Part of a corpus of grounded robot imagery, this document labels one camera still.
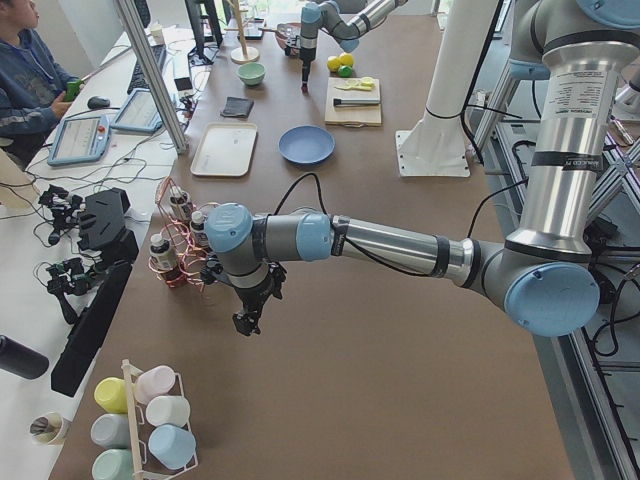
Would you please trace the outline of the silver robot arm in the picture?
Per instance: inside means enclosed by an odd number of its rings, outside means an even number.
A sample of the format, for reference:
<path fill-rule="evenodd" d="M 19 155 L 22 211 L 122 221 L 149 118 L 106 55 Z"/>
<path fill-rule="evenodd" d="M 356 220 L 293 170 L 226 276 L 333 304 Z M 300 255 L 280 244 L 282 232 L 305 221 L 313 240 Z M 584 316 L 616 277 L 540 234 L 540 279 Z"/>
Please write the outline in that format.
<path fill-rule="evenodd" d="M 321 30 L 332 37 L 344 52 L 350 53 L 359 39 L 377 28 L 386 17 L 404 6 L 405 0 L 378 0 L 367 3 L 348 21 L 342 18 L 338 1 L 309 1 L 301 10 L 300 32 L 297 36 L 298 57 L 302 62 L 301 91 L 308 92 L 312 62 L 316 59 L 317 39 Z"/>
<path fill-rule="evenodd" d="M 324 210 L 253 215 L 226 203 L 209 215 L 206 283 L 231 286 L 237 331 L 259 329 L 279 297 L 287 261 L 362 258 L 401 273 L 446 278 L 478 292 L 529 332 L 558 337 L 584 326 L 599 304 L 583 239 L 614 94 L 639 53 L 635 1 L 532 1 L 517 9 L 511 59 L 550 74 L 518 227 L 503 243 L 452 241 Z"/>

